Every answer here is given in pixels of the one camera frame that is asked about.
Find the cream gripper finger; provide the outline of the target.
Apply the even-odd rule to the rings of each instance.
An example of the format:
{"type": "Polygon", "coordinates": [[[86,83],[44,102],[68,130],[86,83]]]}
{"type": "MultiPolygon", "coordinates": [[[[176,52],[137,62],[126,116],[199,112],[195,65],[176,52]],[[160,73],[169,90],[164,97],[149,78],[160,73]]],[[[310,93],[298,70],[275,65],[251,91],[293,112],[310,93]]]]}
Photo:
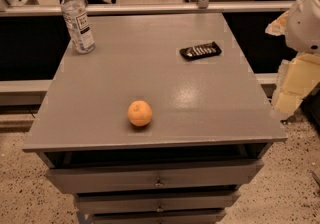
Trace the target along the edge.
{"type": "Polygon", "coordinates": [[[288,14],[289,12],[285,11],[277,19],[269,23],[265,29],[265,32],[273,36],[285,35],[287,31],[286,23],[287,23],[288,14]]]}
{"type": "Polygon", "coordinates": [[[291,61],[283,60],[272,96],[273,109],[282,115],[293,115],[319,83],[319,53],[299,52],[291,61]]]}

